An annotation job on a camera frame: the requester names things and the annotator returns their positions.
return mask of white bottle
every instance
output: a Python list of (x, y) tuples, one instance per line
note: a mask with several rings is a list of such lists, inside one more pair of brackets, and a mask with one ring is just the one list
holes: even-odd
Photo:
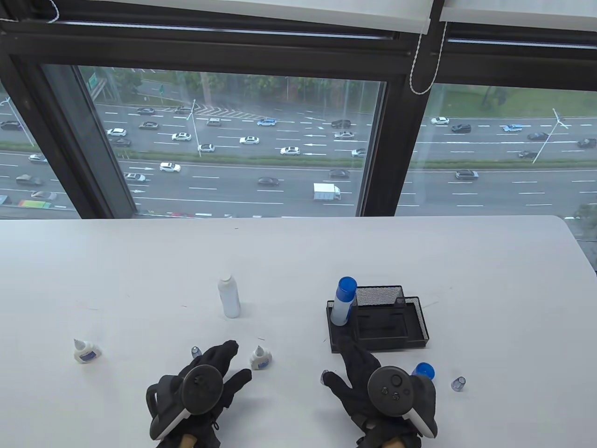
[(101, 350), (86, 340), (75, 339), (75, 359), (78, 363), (87, 364), (101, 356)]
[(253, 355), (251, 355), (251, 368), (253, 370), (265, 369), (267, 365), (272, 361), (271, 352), (258, 345)]
[(218, 291), (220, 292), (224, 315), (230, 318), (238, 317), (241, 313), (241, 303), (238, 300), (238, 288), (234, 277), (228, 273), (222, 275), (218, 282)]

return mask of vr controller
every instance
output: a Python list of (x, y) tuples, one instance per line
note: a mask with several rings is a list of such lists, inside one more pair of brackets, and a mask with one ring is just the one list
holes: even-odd
[(219, 401), (223, 389), (220, 372), (207, 364), (194, 367), (184, 378), (164, 375), (157, 384), (147, 388), (145, 395), (153, 418), (149, 436), (161, 440), (182, 420), (209, 412)]
[(409, 375), (395, 366), (380, 367), (369, 378), (367, 392), (382, 414), (409, 420), (425, 437), (438, 435), (435, 386), (428, 377)]

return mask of glass pane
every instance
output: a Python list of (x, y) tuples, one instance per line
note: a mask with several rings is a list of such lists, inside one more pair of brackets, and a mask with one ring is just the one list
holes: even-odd
[(396, 215), (559, 216), (597, 269), (596, 117), (597, 92), (436, 84)]
[(139, 213), (355, 215), (381, 83), (80, 70)]
[(79, 217), (2, 84), (0, 158), (0, 219)]

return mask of gloved hand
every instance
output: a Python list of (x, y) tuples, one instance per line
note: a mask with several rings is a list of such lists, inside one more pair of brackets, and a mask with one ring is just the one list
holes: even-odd
[[(194, 367), (209, 364), (217, 368), (224, 376), (230, 367), (230, 361), (238, 352), (235, 340), (228, 340), (222, 345), (208, 349), (201, 356), (193, 359), (188, 366), (180, 371), (184, 378)], [(158, 448), (217, 448), (220, 445), (213, 428), (219, 429), (216, 423), (224, 408), (230, 407), (234, 394), (251, 380), (251, 370), (242, 369), (224, 383), (224, 389), (218, 403), (205, 414), (191, 415), (182, 420), (158, 445)]]
[[(336, 397), (342, 402), (345, 411), (367, 435), (374, 430), (381, 437), (382, 442), (398, 438), (406, 448), (420, 448), (421, 439), (414, 425), (402, 417), (389, 417), (382, 414), (373, 406), (367, 384), (369, 378), (381, 364), (375, 356), (367, 350), (359, 347), (349, 337), (342, 337), (338, 340), (338, 349), (346, 365), (346, 374), (352, 388), (348, 387), (344, 380), (333, 372), (324, 371), (321, 381), (329, 387)], [(417, 388), (420, 379), (411, 376), (413, 386)], [(435, 414), (435, 390), (433, 390), (433, 409)]]

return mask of black mesh organizer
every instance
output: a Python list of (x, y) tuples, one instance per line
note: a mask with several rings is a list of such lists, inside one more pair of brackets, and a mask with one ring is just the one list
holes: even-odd
[(334, 301), (325, 307), (332, 353), (337, 339), (346, 335), (369, 351), (423, 348), (429, 334), (418, 297), (404, 297), (402, 286), (359, 286), (346, 325), (330, 321)]

